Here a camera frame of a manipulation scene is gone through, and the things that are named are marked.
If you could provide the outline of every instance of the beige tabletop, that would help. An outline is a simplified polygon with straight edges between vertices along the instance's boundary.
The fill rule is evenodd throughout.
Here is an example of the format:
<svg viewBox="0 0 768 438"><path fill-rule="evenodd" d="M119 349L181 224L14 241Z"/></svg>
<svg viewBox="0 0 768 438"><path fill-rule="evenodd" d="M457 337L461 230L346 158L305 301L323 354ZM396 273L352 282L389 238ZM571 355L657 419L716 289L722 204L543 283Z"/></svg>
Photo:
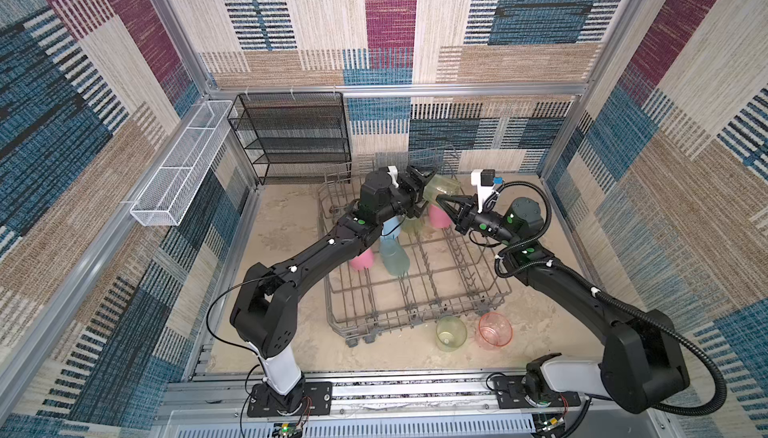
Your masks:
<svg viewBox="0 0 768 438"><path fill-rule="evenodd" d="M505 181L524 179L541 184L535 176L504 175ZM469 176L461 176L463 189L472 194ZM318 185L269 185L262 194L262 203L238 270L236 282L243 280L252 264L266 266L279 263L299 253L317 240L317 190ZM508 188L497 204L503 211L516 197L535 197L535 191L526 187ZM439 231L425 227L426 239ZM562 226L557 218L552 220L542 244L554 251L568 266L579 269ZM452 259L447 250L428 251L433 269L448 267ZM371 270L373 277L385 273L382 267ZM347 370L404 370L404 369L469 369L485 367L524 366L539 356L560 352L568 356L599 358L602 345L587 328L551 299L516 279L508 280L511 293L496 312L504 315L512 324L512 342L498 350L486 350L475 341L478 316L471 313L461 317L468 329L466 343L456 351L446 353L436 346L435 324L425 323L384 333L367 344L360 340L356 347L348 347L327 322L326 299L322 280L299 303L299 325L292 341L296 361L305 371ZM392 299L401 295L392 294ZM225 304L224 316L228 317L235 296ZM226 340L239 343L240 337L228 320L223 320L218 332ZM245 350L216 342L211 353L208 372L237 372L250 369L255 357Z"/></svg>

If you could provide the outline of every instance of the gray wire rack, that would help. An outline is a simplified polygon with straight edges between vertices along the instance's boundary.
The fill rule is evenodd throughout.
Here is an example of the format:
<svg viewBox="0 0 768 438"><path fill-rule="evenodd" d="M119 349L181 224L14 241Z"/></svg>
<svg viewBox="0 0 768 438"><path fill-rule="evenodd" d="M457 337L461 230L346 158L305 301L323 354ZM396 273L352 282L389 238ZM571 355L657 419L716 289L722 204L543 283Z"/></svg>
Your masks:
<svg viewBox="0 0 768 438"><path fill-rule="evenodd" d="M401 153L398 157L377 156L373 161L326 173L318 195L318 232L324 235L354 200L373 164L389 161L398 168L405 162L419 169L437 169L454 176L456 152L445 148ZM401 277L390 276L378 257L379 243L373 245L374 266L352 270L344 263L324 281L328 323L354 347L362 338L372 343L384 332L436 321L445 316L470 313L483 315L504 303L512 292L505 279L496 279L494 253L479 247L452 228L433 230L426 223L420 233L401 232L397 238L408 253L411 267ZM450 263L436 267L433 263Z"/></svg>

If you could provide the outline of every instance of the white wire basket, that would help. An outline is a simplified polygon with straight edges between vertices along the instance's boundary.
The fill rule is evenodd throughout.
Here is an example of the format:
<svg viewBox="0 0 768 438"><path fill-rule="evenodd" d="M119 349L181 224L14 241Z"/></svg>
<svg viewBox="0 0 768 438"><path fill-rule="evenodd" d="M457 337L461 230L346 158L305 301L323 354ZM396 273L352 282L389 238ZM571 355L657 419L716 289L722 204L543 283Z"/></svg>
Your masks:
<svg viewBox="0 0 768 438"><path fill-rule="evenodd" d="M232 101L207 101L192 117L130 214L142 226L178 226L224 143Z"/></svg>

